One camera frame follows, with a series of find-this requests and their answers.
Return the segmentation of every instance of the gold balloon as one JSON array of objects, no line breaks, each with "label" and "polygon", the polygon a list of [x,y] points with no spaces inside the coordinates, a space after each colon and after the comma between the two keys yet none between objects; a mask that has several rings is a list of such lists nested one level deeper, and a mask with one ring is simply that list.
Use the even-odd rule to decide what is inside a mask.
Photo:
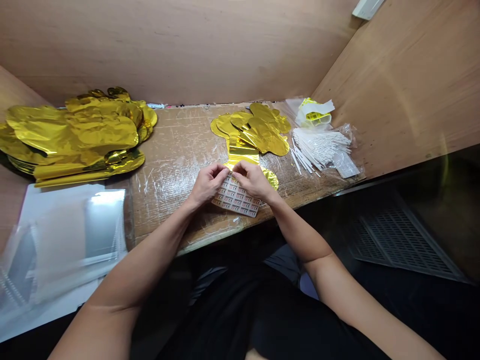
[{"label": "gold balloon", "polygon": [[91,90],[51,106],[13,106],[0,124],[0,150],[35,186],[106,179],[145,161],[136,148],[148,139],[157,114],[121,87]]},{"label": "gold balloon", "polygon": [[271,152],[277,156],[285,156],[290,150],[286,136],[281,136],[291,130],[291,125],[285,116],[280,116],[278,110],[254,102],[250,105],[253,117],[248,121],[250,129],[239,135],[240,139],[256,147],[262,154]]},{"label": "gold balloon", "polygon": [[[246,123],[246,120],[251,118],[251,114],[244,111],[238,111],[233,114],[225,113],[218,118],[213,119],[210,123],[211,132],[226,140],[228,161],[225,166],[230,170],[233,169],[235,164],[242,160],[255,165],[260,165],[260,154],[258,149],[239,138],[241,132],[238,128],[249,129],[250,126]],[[264,167],[261,169],[271,186],[275,190],[278,190],[279,179],[277,176]]]}]

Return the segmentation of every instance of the wooden partition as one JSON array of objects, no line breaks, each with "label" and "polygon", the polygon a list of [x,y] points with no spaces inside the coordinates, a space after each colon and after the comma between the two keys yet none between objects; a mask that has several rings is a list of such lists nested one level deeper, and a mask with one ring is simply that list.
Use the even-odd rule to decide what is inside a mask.
[{"label": "wooden partition", "polygon": [[309,96],[358,0],[3,0],[0,65],[56,106],[122,86],[170,105]]},{"label": "wooden partition", "polygon": [[[38,106],[47,102],[0,66],[0,123],[13,105]],[[0,165],[0,253],[19,219],[29,182]]]},{"label": "wooden partition", "polygon": [[480,4],[387,0],[312,96],[360,133],[374,178],[480,143]]}]

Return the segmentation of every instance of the wooden table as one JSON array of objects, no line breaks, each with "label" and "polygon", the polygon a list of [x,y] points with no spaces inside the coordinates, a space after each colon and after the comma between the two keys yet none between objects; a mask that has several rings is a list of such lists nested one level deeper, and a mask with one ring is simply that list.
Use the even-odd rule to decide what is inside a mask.
[{"label": "wooden table", "polygon": [[[266,103],[289,114],[283,102]],[[109,187],[128,187],[125,201],[126,234],[131,249],[170,216],[190,194],[199,170],[228,159],[225,139],[210,130],[210,122],[225,113],[244,110],[244,104],[174,107],[157,110],[158,123],[152,136],[140,148],[145,164],[130,179],[114,181]],[[341,179],[336,170],[319,178],[302,171],[299,175],[289,154],[260,156],[260,164],[279,180],[278,192],[294,209],[327,197],[364,179],[363,175]],[[262,223],[273,217],[263,204],[255,218],[243,216],[212,204],[192,220],[180,245],[185,254]]]}]

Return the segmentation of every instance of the stack of gold foil balloons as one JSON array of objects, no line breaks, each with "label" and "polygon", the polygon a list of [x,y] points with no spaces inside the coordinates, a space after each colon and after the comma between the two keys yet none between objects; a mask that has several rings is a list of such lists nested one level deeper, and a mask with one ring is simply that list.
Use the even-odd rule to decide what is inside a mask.
[{"label": "stack of gold foil balloons", "polygon": [[0,150],[36,187],[107,179],[145,161],[137,146],[157,114],[121,87],[68,99],[65,108],[13,106],[0,124]]},{"label": "stack of gold foil balloons", "polygon": [[[250,111],[226,113],[210,123],[211,131],[226,140],[228,162],[225,164],[230,170],[236,163],[245,160],[260,165],[260,153],[271,152],[277,156],[287,155],[290,146],[286,134],[291,125],[285,116],[280,116],[277,109],[270,109],[266,105],[254,102]],[[275,190],[279,188],[277,176],[270,170],[262,168],[265,177]]]}]

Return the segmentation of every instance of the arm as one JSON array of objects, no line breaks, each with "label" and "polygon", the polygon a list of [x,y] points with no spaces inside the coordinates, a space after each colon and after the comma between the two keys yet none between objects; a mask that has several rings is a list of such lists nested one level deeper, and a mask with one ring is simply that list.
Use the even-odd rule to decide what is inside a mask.
[{"label": "arm", "polygon": [[188,199],[105,277],[50,359],[128,359],[143,301],[177,253],[193,214],[213,198],[228,173],[220,164],[200,170]]},{"label": "arm", "polygon": [[320,300],[393,360],[443,359],[430,344],[389,313],[347,271],[325,239],[270,186],[256,165],[239,162],[233,176],[270,205],[280,230],[303,261]]}]

